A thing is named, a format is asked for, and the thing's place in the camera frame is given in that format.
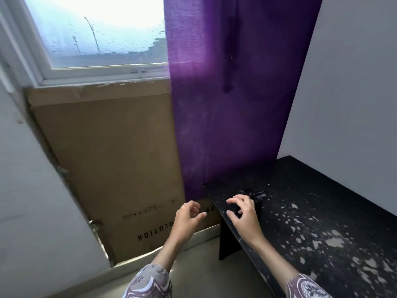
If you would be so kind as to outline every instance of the sheer purple fabric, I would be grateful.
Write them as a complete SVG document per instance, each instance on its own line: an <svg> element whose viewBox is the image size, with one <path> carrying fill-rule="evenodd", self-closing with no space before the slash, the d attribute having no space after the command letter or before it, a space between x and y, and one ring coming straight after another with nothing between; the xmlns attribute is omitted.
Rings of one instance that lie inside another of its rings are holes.
<svg viewBox="0 0 397 298"><path fill-rule="evenodd" d="M276 158L322 0L164 0L187 200Z"/></svg>

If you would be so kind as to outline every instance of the table leg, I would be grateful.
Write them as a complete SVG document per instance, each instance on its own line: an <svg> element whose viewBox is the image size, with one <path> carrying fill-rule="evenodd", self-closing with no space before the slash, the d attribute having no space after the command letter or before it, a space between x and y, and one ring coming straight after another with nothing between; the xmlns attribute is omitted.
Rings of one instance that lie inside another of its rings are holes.
<svg viewBox="0 0 397 298"><path fill-rule="evenodd" d="M224 260L227 256L241 250L240 243L236 240L233 233L227 226L224 219L221 220L221 234L219 242L219 260Z"/></svg>

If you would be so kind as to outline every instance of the forearm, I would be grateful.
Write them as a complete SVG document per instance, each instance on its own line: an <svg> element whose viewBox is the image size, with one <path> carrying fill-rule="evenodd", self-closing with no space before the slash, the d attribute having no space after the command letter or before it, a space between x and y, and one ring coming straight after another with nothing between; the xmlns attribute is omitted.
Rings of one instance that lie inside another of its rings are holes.
<svg viewBox="0 0 397 298"><path fill-rule="evenodd" d="M286 292L288 282L299 276L299 272L264 237L253 244L252 248L269 268L283 291Z"/></svg>
<svg viewBox="0 0 397 298"><path fill-rule="evenodd" d="M169 237L152 263L161 265L164 269L170 272L180 250L181 244L178 240Z"/></svg>

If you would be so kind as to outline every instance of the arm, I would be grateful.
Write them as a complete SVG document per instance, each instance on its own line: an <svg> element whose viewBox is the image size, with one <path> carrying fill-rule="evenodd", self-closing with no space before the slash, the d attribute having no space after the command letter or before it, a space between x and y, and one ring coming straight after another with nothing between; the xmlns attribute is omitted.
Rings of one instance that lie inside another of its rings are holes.
<svg viewBox="0 0 397 298"><path fill-rule="evenodd" d="M152 264L161 265L168 272L175 261L182 246L192 237L197 225L206 216L206 212L199 213L200 204L190 201L182 205L176 212L174 225L163 248L157 254Z"/></svg>
<svg viewBox="0 0 397 298"><path fill-rule="evenodd" d="M247 195L236 195L226 202L235 203L241 208L240 213L243 216L240 219L230 210L226 214L241 238L261 257L281 288L287 293L288 282L298 277L299 272L265 239L255 213L254 201Z"/></svg>

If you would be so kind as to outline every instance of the hand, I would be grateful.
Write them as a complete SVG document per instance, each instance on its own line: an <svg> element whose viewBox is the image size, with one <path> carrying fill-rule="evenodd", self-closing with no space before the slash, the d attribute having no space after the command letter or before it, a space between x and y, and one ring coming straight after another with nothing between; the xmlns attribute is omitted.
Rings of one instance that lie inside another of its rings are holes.
<svg viewBox="0 0 397 298"><path fill-rule="evenodd" d="M184 245L192 237L199 222L207 216L207 212L199 211L200 204L195 201L183 204L176 212L169 240Z"/></svg>
<svg viewBox="0 0 397 298"><path fill-rule="evenodd" d="M241 238L254 250L265 241L258 217L255 212L254 201L248 195L238 194L226 200L227 203L237 204L240 207L239 213L243 216L239 219L233 211L226 211L227 216L236 227Z"/></svg>

